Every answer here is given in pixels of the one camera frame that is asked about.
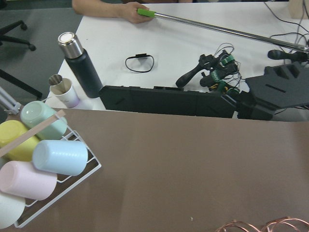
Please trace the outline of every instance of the black water bottle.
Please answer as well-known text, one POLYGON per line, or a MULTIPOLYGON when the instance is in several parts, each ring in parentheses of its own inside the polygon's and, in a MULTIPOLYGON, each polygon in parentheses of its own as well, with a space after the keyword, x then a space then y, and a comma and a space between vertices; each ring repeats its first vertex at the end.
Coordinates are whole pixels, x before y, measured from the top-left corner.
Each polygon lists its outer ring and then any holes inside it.
POLYGON ((90 98, 99 97, 99 91, 103 85, 87 51, 83 49, 77 36, 73 32, 62 33, 58 37, 58 44, 86 95, 90 98))

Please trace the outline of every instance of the brown tabletop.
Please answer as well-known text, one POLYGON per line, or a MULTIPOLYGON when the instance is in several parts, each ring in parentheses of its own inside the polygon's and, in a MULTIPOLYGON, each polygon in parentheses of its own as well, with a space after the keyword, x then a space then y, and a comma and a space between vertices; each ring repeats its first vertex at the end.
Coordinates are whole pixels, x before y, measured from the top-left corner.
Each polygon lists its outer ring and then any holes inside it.
POLYGON ((65 110, 102 168, 25 232, 213 232, 309 220, 309 122, 65 110))

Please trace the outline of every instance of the chair wheel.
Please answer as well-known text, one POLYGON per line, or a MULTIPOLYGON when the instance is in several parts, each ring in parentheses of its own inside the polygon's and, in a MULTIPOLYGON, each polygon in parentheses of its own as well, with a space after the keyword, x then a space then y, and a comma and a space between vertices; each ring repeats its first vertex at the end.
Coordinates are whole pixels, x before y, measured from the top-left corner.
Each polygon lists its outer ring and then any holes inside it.
POLYGON ((27 27, 26 24, 21 24, 21 25, 20 25, 20 28, 21 28, 22 30, 27 30, 28 27, 27 27))
POLYGON ((28 48, 30 49, 30 51, 35 51, 37 49, 33 44, 30 44, 28 48))

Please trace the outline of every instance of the white wire rack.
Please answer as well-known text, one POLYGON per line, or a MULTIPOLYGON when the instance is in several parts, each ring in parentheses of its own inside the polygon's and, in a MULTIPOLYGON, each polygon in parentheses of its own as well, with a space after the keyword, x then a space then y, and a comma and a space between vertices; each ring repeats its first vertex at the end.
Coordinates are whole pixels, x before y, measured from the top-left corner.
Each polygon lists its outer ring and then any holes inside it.
POLYGON ((68 127, 68 129, 70 130, 70 133, 64 136, 61 140, 81 141, 88 149, 88 161, 84 171, 78 176, 65 176, 58 174, 56 188, 53 193, 45 200, 38 201, 26 199, 25 210, 20 218, 14 223, 15 227, 22 228, 27 225, 45 209, 50 207, 53 203, 59 200, 62 196, 64 196, 71 189, 80 184, 83 180, 92 175, 102 166, 97 157, 93 154, 82 137, 78 134, 78 132, 73 131, 70 127, 68 127))

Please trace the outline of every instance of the white desk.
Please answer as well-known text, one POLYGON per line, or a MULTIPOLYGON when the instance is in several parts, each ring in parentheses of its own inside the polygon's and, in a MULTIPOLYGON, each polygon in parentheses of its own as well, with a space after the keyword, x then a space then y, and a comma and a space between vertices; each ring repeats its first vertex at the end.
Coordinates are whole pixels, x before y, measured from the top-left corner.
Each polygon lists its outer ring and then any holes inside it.
MULTIPOLYGON (((287 4, 268 3, 279 18, 299 22, 290 18, 287 4)), ((276 19, 262 2, 148 4, 148 7, 158 13, 265 37, 297 30, 296 25, 276 19)), ((302 25, 309 28, 308 20, 303 20, 302 25)), ((278 49, 275 45, 158 18, 133 25, 118 18, 84 16, 76 34, 88 51, 103 85, 176 87, 176 80, 198 64, 201 54, 214 54, 222 43, 234 45, 233 56, 241 63, 240 73, 243 78, 262 75, 265 66, 283 64, 282 60, 267 58, 269 50, 278 49), (132 73, 125 67, 125 59, 139 53, 154 56, 155 65, 152 71, 132 73)), ((276 39, 293 43, 295 37, 282 36, 276 39)), ((185 86, 185 90, 206 92, 206 88, 199 85, 200 73, 185 86)), ((82 99, 75 108, 105 110, 100 98, 89 99, 85 95, 65 61, 59 74, 72 80, 82 99)), ((249 90, 244 82, 241 88, 249 90)), ((46 101, 48 105, 65 108, 55 96, 50 94, 49 97, 51 98, 46 101)), ((281 119, 308 120, 309 114, 291 109, 275 117, 275 120, 281 119)))

